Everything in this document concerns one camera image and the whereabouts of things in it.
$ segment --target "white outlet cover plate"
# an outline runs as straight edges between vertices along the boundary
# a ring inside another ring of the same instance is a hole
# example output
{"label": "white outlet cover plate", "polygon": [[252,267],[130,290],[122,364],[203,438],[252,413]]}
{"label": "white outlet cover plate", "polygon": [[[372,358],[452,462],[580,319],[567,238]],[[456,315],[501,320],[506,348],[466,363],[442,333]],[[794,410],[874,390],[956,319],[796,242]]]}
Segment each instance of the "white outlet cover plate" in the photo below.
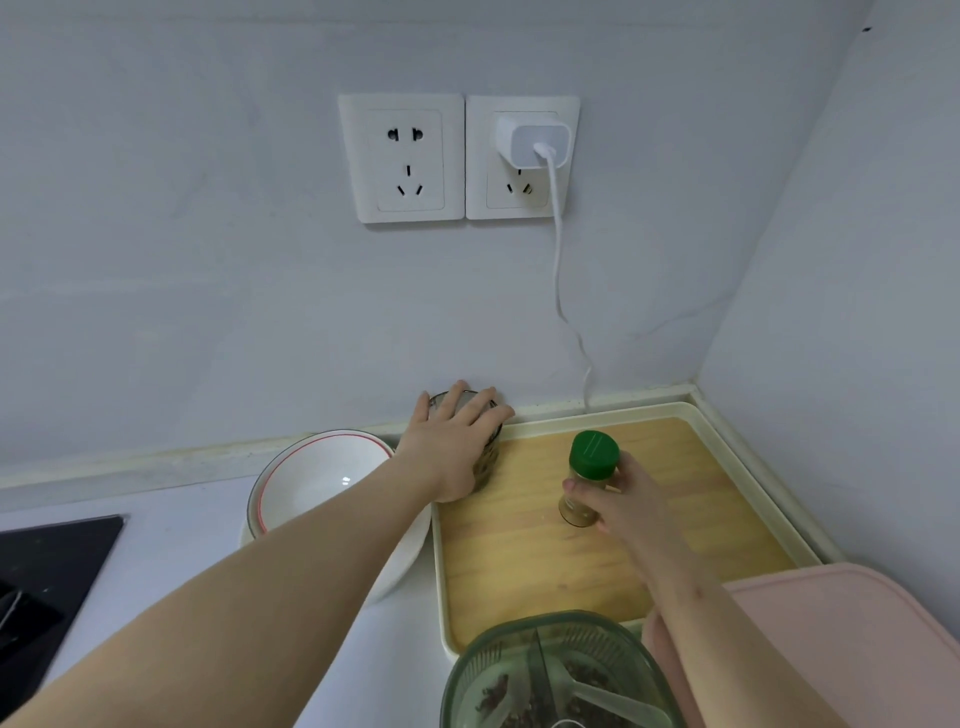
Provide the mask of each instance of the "white outlet cover plate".
{"label": "white outlet cover plate", "polygon": [[570,161],[557,170],[557,197],[563,212],[577,139],[580,99],[576,96],[468,96],[467,218],[492,220],[553,215],[546,169],[525,169],[518,173],[496,151],[493,129],[496,117],[502,113],[532,118],[546,115],[565,122],[570,128]]}
{"label": "white outlet cover plate", "polygon": [[360,222],[464,217],[463,96],[343,94],[339,106]]}

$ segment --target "black stovetop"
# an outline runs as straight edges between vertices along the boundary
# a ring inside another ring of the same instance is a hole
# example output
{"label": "black stovetop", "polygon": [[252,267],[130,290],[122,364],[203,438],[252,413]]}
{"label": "black stovetop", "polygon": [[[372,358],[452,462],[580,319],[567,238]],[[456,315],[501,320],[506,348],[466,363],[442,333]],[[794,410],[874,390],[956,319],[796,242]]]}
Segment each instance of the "black stovetop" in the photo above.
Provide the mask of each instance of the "black stovetop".
{"label": "black stovetop", "polygon": [[107,516],[0,533],[0,722],[36,692],[123,524]]}

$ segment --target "bowl with red rim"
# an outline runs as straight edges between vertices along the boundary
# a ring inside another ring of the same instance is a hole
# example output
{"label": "bowl with red rim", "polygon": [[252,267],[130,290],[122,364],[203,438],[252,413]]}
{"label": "bowl with red rim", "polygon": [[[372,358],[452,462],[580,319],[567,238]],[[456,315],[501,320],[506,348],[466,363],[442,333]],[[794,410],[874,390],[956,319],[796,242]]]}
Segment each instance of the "bowl with red rim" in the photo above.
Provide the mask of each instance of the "bowl with red rim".
{"label": "bowl with red rim", "polygon": [[[257,539],[343,493],[393,457],[369,432],[335,429],[294,443],[256,479],[247,502],[247,526]],[[427,506],[396,545],[373,583],[367,603],[390,591],[417,559],[430,527]]]}

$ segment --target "countertop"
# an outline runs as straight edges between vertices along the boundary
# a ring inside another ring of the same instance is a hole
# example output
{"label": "countertop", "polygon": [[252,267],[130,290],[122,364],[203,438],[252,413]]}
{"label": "countertop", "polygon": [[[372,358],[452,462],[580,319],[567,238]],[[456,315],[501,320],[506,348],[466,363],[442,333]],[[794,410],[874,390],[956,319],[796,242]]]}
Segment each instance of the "countertop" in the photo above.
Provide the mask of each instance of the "countertop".
{"label": "countertop", "polygon": [[[0,513],[0,530],[124,514],[127,524],[74,621],[47,681],[240,546],[254,478]],[[362,610],[297,725],[437,726],[452,664],[440,639],[433,550]]]}

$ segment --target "white wall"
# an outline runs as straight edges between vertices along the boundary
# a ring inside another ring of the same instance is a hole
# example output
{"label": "white wall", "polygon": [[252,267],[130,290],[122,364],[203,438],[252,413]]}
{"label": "white wall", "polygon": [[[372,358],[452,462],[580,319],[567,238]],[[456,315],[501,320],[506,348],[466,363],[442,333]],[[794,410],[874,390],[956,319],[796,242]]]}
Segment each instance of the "white wall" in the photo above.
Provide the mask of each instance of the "white wall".
{"label": "white wall", "polygon": [[550,225],[363,227],[341,91],[582,96],[594,391],[690,379],[866,6],[0,1],[0,467],[579,397]]}
{"label": "white wall", "polygon": [[866,24],[700,383],[960,634],[960,5],[879,0]]}

